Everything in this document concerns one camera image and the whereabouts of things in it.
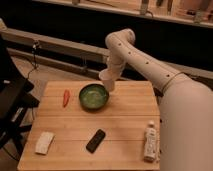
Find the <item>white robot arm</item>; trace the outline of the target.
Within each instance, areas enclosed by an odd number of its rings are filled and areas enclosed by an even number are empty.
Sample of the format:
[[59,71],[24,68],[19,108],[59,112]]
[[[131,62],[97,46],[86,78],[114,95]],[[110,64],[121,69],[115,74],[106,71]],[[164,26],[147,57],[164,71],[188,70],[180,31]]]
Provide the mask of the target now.
[[105,38],[109,75],[131,65],[162,94],[160,171],[213,171],[213,90],[134,47],[130,29]]

